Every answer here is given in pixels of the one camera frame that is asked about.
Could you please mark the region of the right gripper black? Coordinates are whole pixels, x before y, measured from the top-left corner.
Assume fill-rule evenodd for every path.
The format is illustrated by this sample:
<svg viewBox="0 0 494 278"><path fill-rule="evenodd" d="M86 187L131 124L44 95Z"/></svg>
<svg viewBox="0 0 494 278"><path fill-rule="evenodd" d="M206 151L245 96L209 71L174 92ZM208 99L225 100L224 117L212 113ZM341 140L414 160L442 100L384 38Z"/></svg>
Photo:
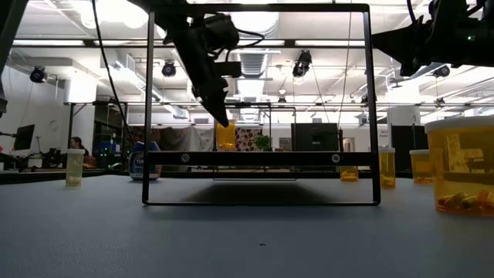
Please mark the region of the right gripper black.
<svg viewBox="0 0 494 278"><path fill-rule="evenodd" d="M411 24L407 27L372 35L375 49L401 62L400 74L411 76L432 61L442 42L455 37L455 27L463 18L463 0L432 0L429 23L418 20L411 0L406 0Z"/></svg>

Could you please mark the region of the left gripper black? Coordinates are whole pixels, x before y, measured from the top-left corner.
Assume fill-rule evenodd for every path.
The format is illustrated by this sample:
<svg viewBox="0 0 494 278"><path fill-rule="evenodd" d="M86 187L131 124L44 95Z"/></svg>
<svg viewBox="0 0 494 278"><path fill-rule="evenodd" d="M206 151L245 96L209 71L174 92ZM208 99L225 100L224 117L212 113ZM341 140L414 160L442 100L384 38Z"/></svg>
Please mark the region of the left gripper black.
<svg viewBox="0 0 494 278"><path fill-rule="evenodd" d="M217 50L233 50L239 43L239 32L229 15L216 15L193 19L188 23L184 16L167 27L164 42L174 44L193 86L192 93L198 102L223 127L229 126L225 108L228 86L225 78L242 75L240 62L219 62Z"/></svg>

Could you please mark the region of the medium orange pill bottle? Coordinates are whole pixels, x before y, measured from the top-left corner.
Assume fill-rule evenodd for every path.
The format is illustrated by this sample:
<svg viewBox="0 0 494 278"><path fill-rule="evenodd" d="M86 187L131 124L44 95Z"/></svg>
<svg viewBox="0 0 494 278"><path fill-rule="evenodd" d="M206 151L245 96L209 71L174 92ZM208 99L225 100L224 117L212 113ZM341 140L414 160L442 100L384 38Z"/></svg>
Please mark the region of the medium orange pill bottle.
<svg viewBox="0 0 494 278"><path fill-rule="evenodd" d="M228 126L220 123L215 126L217 148L222 151L234 151L236 147L235 120L229 120Z"/></svg>
<svg viewBox="0 0 494 278"><path fill-rule="evenodd" d="M412 178L417 185L431 184L434 180L432 177L432 163L429 157L429 150L411 150Z"/></svg>
<svg viewBox="0 0 494 278"><path fill-rule="evenodd" d="M357 166L341 166L339 167L340 180L344 182L357 182L359 171Z"/></svg>

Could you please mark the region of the blue-capped antacid bottle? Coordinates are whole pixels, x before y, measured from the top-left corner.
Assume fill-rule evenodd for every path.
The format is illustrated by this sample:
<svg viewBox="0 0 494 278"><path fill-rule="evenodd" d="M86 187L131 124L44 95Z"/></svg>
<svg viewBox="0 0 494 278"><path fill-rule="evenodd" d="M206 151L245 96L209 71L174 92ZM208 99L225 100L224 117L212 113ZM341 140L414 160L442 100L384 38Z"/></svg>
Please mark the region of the blue-capped antacid bottle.
<svg viewBox="0 0 494 278"><path fill-rule="evenodd" d="M142 181L144 176L144 150L145 143L138 141L129 157L129 176L135 181ZM149 179L157 180L161 176L161 166L156 164L149 165Z"/></svg>

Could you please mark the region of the small orange pill bottle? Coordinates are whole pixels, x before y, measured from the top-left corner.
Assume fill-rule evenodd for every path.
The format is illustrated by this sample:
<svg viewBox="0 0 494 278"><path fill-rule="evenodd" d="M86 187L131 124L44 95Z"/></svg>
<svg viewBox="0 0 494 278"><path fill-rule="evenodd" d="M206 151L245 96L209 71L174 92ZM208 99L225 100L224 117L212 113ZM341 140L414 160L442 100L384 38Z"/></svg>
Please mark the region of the small orange pill bottle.
<svg viewBox="0 0 494 278"><path fill-rule="evenodd" d="M396 188L395 149L379 149L380 184L382 188Z"/></svg>

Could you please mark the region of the large orange pill bottle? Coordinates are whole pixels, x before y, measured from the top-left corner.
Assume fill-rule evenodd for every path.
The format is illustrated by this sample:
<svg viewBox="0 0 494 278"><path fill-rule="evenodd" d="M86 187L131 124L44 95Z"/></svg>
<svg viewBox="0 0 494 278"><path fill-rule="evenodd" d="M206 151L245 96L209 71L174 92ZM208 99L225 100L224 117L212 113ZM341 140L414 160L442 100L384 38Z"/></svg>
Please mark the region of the large orange pill bottle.
<svg viewBox="0 0 494 278"><path fill-rule="evenodd" d="M441 212L494 217L494 115L425 125Z"/></svg>

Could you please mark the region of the small clear pill bottle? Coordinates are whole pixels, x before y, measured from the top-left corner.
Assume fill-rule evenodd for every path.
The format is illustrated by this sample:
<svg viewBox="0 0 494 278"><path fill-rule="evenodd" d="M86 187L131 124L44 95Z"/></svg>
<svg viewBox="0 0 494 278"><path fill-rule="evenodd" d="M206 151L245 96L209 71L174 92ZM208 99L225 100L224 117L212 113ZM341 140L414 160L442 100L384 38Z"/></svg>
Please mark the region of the small clear pill bottle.
<svg viewBox="0 0 494 278"><path fill-rule="evenodd" d="M66 187L80 187L82 185L83 149L68 149L66 153Z"/></svg>

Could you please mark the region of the floral pattern panel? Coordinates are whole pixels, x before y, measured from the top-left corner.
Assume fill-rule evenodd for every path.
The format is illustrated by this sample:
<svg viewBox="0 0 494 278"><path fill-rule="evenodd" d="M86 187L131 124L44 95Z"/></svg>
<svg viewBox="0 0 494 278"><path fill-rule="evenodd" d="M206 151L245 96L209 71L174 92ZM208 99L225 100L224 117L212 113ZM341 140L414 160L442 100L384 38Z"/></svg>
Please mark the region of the floral pattern panel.
<svg viewBox="0 0 494 278"><path fill-rule="evenodd" d="M236 151L260 151L255 144L255 139L262 135L259 128L237 127L235 129L235 150Z"/></svg>

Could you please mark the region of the grey tarp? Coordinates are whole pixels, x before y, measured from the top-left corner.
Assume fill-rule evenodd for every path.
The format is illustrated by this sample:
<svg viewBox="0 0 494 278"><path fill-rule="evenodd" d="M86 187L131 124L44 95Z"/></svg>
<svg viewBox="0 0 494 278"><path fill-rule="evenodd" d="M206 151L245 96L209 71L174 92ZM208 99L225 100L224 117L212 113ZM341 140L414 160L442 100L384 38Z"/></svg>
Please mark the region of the grey tarp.
<svg viewBox="0 0 494 278"><path fill-rule="evenodd" d="M162 151L211 151L213 139L212 129L167 127L161 129L158 145Z"/></svg>

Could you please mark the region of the black room partition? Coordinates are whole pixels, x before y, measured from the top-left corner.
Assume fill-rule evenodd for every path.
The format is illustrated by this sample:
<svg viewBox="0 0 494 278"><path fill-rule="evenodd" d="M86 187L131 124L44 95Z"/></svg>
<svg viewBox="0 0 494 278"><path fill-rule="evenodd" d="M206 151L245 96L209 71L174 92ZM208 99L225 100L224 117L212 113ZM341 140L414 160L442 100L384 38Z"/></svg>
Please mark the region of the black room partition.
<svg viewBox="0 0 494 278"><path fill-rule="evenodd" d="M398 172L411 171L409 151L428 149L425 127L419 125L391 126L391 146L395 149L395 167Z"/></svg>

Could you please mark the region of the black cabinet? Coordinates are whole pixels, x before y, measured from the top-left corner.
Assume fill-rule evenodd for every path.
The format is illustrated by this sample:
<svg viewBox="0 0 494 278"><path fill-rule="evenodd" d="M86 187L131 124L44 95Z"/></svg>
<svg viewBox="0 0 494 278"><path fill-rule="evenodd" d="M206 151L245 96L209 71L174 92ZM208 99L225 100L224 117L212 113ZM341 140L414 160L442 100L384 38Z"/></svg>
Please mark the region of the black cabinet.
<svg viewBox="0 0 494 278"><path fill-rule="evenodd" d="M339 151L338 134L336 124L291 124L292 151Z"/></svg>

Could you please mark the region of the person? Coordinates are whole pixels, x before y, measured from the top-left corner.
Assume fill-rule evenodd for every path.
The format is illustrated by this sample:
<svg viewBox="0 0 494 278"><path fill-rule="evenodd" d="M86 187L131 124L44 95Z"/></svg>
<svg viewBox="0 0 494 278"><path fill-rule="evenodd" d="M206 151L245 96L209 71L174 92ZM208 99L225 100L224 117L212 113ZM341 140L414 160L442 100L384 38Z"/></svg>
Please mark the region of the person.
<svg viewBox="0 0 494 278"><path fill-rule="evenodd" d="M93 157L90 152L83 145L82 139L80 137L72 137L71 138L71 148L72 149L80 149L84 151L83 155L83 167L84 168L95 168L96 167L96 159Z"/></svg>

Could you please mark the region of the dark blue table mat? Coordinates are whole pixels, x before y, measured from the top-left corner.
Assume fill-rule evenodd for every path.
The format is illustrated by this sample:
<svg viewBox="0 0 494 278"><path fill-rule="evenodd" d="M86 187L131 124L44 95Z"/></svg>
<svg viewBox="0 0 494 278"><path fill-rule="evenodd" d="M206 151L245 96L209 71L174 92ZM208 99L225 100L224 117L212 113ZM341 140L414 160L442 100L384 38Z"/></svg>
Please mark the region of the dark blue table mat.
<svg viewBox="0 0 494 278"><path fill-rule="evenodd" d="M0 185L0 278L494 278L494 217L436 211L399 179L168 180L145 206L124 176Z"/></svg>

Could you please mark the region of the black computer monitor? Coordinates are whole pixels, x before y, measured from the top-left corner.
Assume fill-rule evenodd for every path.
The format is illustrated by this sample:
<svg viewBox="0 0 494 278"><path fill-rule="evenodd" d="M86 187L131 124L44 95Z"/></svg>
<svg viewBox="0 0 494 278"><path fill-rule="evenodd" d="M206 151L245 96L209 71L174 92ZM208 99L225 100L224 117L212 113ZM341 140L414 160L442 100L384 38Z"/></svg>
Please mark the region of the black computer monitor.
<svg viewBox="0 0 494 278"><path fill-rule="evenodd" d="M13 149L15 151L23 151L30 149L34 130L35 130L34 124L19 127L15 134L15 142Z"/></svg>

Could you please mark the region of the black metal rig frame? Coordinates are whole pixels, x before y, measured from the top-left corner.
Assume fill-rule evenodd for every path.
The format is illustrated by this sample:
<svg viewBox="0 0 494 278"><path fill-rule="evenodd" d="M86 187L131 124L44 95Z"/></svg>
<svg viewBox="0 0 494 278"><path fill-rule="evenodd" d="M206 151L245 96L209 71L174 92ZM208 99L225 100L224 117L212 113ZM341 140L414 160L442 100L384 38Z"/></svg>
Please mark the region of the black metal rig frame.
<svg viewBox="0 0 494 278"><path fill-rule="evenodd" d="M452 181L480 181L483 184L494 185L494 173L444 173L445 179ZM0 172L0 185L21 184L40 181L64 180L66 173L63 171L46 171L46 172ZM316 172L316 171L298 171L298 172L267 172L267 171L165 171L161 173L161 178L216 178L216 179L330 179L340 178L337 172Z"/></svg>

